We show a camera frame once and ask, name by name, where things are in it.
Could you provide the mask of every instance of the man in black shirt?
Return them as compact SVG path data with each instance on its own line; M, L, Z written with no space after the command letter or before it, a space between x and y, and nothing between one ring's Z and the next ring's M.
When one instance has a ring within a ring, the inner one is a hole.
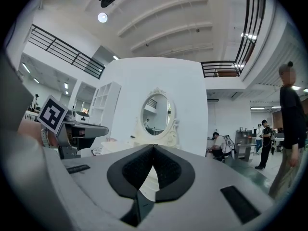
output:
M297 93L292 89L296 81L293 63L283 64L279 75L283 86L280 89L280 106L284 132L283 155L278 174L269 190L269 195L278 199L284 195L298 172L306 138L305 113Z
M255 169L264 169L266 166L266 162L269 158L269 153L271 149L271 134L272 130L268 125L268 122L266 120L262 121L262 125L264 127L263 129L263 147L261 152L261 162L259 166L256 166Z

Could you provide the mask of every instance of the black shoe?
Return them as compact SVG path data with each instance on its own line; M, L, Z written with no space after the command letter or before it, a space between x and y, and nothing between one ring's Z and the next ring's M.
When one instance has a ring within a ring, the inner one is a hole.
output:
M255 169L264 169L264 168L265 168L265 167L262 167L262 166L260 166L260 165L255 167Z

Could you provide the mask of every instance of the white bookshelf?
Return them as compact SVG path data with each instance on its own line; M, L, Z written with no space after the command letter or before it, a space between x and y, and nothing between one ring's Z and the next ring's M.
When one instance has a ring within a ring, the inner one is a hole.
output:
M110 137L120 90L121 86L116 82L111 82L96 89L91 104L89 123L108 127L109 133L106 136L96 138L91 148L101 147L101 142Z

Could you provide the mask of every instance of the khaki pants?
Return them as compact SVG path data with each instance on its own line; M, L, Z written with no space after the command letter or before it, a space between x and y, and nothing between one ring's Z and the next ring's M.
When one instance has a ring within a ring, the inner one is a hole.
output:
M299 149L298 164L296 167L291 167L289 165L289 162L291 159L292 150L283 149L282 163L280 165L278 174L269 190L269 195L273 199L279 200L286 194L288 189L291 187L298 172L300 163L302 161L303 151L304 148Z

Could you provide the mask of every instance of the white column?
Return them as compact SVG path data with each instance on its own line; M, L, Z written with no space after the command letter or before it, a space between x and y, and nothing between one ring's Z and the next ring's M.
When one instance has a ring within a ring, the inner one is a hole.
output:
M75 99L77 97L81 82L82 81L80 79L78 79L75 86L74 86L74 89L73 89L72 94L71 94L71 98L69 99L69 102L68 102L68 108L69 109L73 109L73 106L75 104Z

